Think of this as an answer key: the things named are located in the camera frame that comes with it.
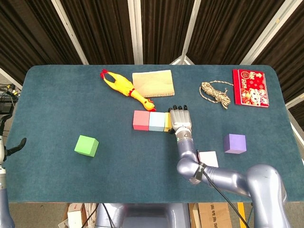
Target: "dark curtain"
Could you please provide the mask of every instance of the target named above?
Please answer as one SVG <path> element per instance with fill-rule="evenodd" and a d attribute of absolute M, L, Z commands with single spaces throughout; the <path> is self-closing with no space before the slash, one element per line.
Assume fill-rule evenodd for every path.
<path fill-rule="evenodd" d="M 169 64 L 182 52 L 194 0 L 141 0 L 144 64 Z"/>
<path fill-rule="evenodd" d="M 272 38 L 253 64 L 272 66 L 285 102 L 304 93 L 304 2 Z"/>
<path fill-rule="evenodd" d="M 0 4 L 0 67 L 17 82 L 34 65 L 82 64 L 51 1 Z"/>
<path fill-rule="evenodd" d="M 194 64 L 239 64 L 284 0 L 202 0 L 187 56 Z"/>
<path fill-rule="evenodd" d="M 298 103 L 294 107 L 291 107 L 289 111 L 304 131 L 304 101 Z"/>
<path fill-rule="evenodd" d="M 134 64 L 127 0 L 62 0 L 89 64 Z"/>

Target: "beige notebook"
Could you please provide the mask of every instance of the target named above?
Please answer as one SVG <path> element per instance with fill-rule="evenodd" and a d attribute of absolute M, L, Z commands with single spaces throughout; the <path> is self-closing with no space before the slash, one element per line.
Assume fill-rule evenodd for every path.
<path fill-rule="evenodd" d="M 171 70 L 133 73 L 132 78 L 143 97 L 174 96 Z"/>

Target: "rubber chicken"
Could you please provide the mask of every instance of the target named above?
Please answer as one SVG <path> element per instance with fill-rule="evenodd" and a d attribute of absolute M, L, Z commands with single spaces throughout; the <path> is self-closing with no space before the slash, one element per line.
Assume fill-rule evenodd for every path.
<path fill-rule="evenodd" d="M 105 74 L 111 75 L 115 82 L 110 82 L 105 78 Z M 117 90 L 118 92 L 121 92 L 125 96 L 131 96 L 138 100 L 144 108 L 150 112 L 155 112 L 155 106 L 153 104 L 153 101 L 150 99 L 146 99 L 143 96 L 139 94 L 139 92 L 134 88 L 132 82 L 130 82 L 128 79 L 126 79 L 124 76 L 115 74 L 113 72 L 110 72 L 106 69 L 103 69 L 100 73 L 100 77 L 114 90 Z"/>

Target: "red envelope with cartoon print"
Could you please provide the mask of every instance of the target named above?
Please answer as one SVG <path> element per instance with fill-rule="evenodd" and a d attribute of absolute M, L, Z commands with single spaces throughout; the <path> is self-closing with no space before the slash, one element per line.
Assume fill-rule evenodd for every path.
<path fill-rule="evenodd" d="M 234 99 L 238 105 L 269 107 L 265 74 L 254 70 L 233 70 Z"/>

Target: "table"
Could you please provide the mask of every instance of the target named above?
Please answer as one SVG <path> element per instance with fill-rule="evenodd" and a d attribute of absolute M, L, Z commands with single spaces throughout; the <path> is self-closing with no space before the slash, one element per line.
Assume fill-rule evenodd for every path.
<path fill-rule="evenodd" d="M 134 110 L 143 106 L 100 79 L 103 68 L 132 79 L 132 72 L 170 69 L 175 96 L 154 98 L 159 112 L 186 104 L 195 146 L 216 151 L 220 167 L 245 173 L 257 163 L 278 169 L 289 201 L 304 200 L 304 167 L 287 117 L 280 85 L 269 66 L 112 65 L 32 67 L 26 76 L 8 148 L 23 137 L 22 151 L 5 162 L 10 202 L 168 203 L 224 199 L 204 184 L 193 186 L 176 171 L 173 135 L 135 131 Z M 232 82 L 232 69 L 263 71 L 269 108 L 235 105 L 233 88 L 216 84 L 232 103 L 228 110 L 200 97 L 202 81 Z M 247 137 L 247 152 L 225 154 L 228 133 Z M 94 137 L 94 158 L 74 152 L 79 135 Z M 227 193 L 232 201 L 250 201 Z"/>

